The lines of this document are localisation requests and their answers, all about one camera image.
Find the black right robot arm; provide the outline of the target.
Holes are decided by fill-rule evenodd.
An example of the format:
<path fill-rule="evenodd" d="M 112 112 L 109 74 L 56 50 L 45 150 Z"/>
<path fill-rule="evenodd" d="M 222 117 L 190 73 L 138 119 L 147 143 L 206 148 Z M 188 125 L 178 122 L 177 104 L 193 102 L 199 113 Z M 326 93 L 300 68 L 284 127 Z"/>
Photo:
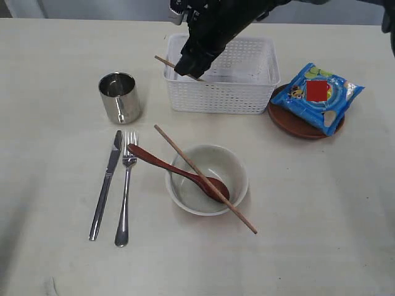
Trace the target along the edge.
<path fill-rule="evenodd" d="M 172 22 L 188 24 L 189 37 L 175 71 L 200 78 L 212 62 L 252 22 L 269 13 L 291 22 L 320 24 L 381 24 L 394 40 L 394 1 L 170 1 Z"/>

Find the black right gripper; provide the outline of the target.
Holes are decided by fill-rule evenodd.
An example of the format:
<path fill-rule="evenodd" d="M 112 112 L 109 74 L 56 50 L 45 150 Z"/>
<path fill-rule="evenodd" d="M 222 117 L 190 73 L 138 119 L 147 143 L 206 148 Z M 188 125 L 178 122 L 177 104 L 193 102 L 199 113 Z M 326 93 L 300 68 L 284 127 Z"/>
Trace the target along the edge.
<path fill-rule="evenodd" d="M 189 38 L 174 70 L 200 78 L 238 33 L 274 7 L 274 1 L 186 1 Z"/>

